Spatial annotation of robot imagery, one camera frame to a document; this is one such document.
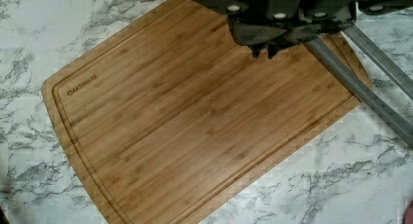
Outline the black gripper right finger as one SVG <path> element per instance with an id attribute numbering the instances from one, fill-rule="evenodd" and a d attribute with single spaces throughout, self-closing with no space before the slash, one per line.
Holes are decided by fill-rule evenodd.
<path id="1" fill-rule="evenodd" d="M 354 26 L 353 22 L 322 22 L 294 27 L 272 39 L 267 46 L 267 57 L 272 59 L 278 52 L 312 41 L 319 36 L 332 35 Z"/>

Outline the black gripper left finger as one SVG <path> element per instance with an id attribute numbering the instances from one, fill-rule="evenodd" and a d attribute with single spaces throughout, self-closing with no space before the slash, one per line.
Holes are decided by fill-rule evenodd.
<path id="1" fill-rule="evenodd" d="M 258 58 L 262 50 L 267 51 L 267 57 L 273 58 L 281 49 L 274 40 L 282 36 L 286 30 L 270 25 L 253 25 L 227 19 L 231 36 L 240 46 L 251 50 L 254 58 Z"/>

